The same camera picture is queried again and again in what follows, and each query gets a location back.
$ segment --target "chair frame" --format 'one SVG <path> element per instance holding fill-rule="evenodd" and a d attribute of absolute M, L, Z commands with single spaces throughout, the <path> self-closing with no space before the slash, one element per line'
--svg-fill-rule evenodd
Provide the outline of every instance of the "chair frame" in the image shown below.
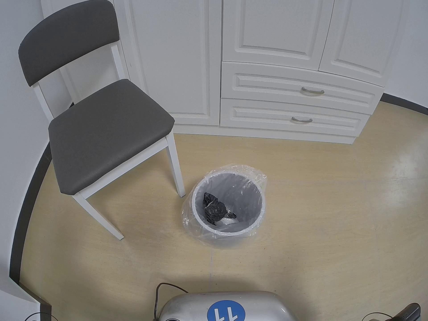
<path fill-rule="evenodd" d="M 113 55 L 113 60 L 116 67 L 117 75 L 119 77 L 119 80 L 121 80 L 127 77 L 125 76 L 125 71 L 122 65 L 122 61 L 120 59 L 119 49 L 117 46 L 118 42 L 119 41 L 111 43 L 110 49 Z M 33 84 L 32 87 L 34 89 L 35 95 L 37 96 L 37 99 L 39 100 L 39 103 L 41 104 L 43 112 L 45 112 L 45 115 L 48 121 L 51 122 L 54 119 L 54 116 L 49 106 L 47 105 L 45 96 L 43 95 L 39 82 L 36 82 L 35 84 Z M 115 226 L 113 226 L 106 218 L 104 218 L 95 209 L 95 207 L 90 205 L 90 203 L 87 201 L 87 198 L 95 194 L 98 190 L 102 189 L 106 185 L 108 185 L 110 182 L 114 181 L 116 178 L 122 176 L 132 168 L 136 167 L 138 164 L 144 162 L 146 159 L 152 157 L 154 154 L 163 150 L 164 148 L 167 149 L 168 159 L 171 166 L 171 170 L 173 172 L 173 177 L 174 177 L 175 186 L 177 188 L 177 192 L 180 197 L 183 197 L 184 195 L 186 195 L 185 187 L 184 187 L 183 178 L 181 175 L 177 149 L 175 148 L 174 134 L 171 131 L 167 136 L 163 137 L 162 139 L 158 140 L 151 146 L 142 150 L 140 153 L 137 153 L 134 157 L 118 165 L 116 168 L 106 173 L 97 181 L 95 181 L 91 185 L 87 186 L 86 188 L 82 189 L 81 191 L 73 195 L 73 198 L 77 201 L 79 205 L 83 207 L 83 209 L 85 209 L 95 220 L 97 220 L 102 226 L 104 226 L 111 234 L 113 234 L 119 240 L 123 239 L 124 238 L 123 234 L 119 232 L 119 230 L 115 228 Z"/>

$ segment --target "white drawer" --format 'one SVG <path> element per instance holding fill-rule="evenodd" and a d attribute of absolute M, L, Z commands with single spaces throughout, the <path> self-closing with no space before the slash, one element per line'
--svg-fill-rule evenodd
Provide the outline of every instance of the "white drawer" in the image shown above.
<path fill-rule="evenodd" d="M 306 93 L 302 88 L 324 93 Z M 372 114 L 382 94 L 380 86 L 343 76 L 267 64 L 222 62 L 222 98 L 289 102 Z"/>
<path fill-rule="evenodd" d="M 358 136 L 368 118 L 367 114 L 325 107 L 221 99 L 220 125 L 228 127 Z"/>

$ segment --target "crumpled black bag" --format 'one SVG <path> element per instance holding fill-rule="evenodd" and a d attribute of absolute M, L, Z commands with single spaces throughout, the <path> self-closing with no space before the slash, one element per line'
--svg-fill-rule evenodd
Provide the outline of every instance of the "crumpled black bag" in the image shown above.
<path fill-rule="evenodd" d="M 223 202 L 220 202 L 217 197 L 209 193 L 204 193 L 203 205 L 205 207 L 205 216 L 207 221 L 215 226 L 216 221 L 222 218 L 235 219 L 236 215 L 226 209 Z"/>

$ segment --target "chair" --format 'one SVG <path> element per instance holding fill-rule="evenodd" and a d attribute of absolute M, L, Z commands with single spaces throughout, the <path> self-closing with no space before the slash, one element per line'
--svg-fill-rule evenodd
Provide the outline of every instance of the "chair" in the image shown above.
<path fill-rule="evenodd" d="M 72 197 L 116 238 L 123 235 L 86 200 L 166 148 L 177 191 L 185 195 L 175 148 L 174 118 L 126 79 L 113 5 L 89 0 L 63 8 L 36 25 L 19 46 L 25 79 L 49 124 L 52 162 L 60 191 Z M 119 81 L 53 117 L 39 80 L 63 65 L 110 44 Z"/>

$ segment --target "white wall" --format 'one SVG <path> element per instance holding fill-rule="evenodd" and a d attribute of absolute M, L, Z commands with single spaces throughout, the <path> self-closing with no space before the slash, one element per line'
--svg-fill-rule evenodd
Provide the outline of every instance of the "white wall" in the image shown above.
<path fill-rule="evenodd" d="M 7 321 L 23 321 L 30 311 L 39 311 L 39 304 L 8 272 L 21 205 L 48 142 L 47 119 L 18 59 L 21 40 L 42 19 L 40 0 L 0 0 L 0 319 Z M 41 87 L 48 92 L 54 115 L 71 103 L 58 73 Z"/>
<path fill-rule="evenodd" d="M 410 0 L 403 40 L 385 93 L 428 107 L 428 0 Z"/>

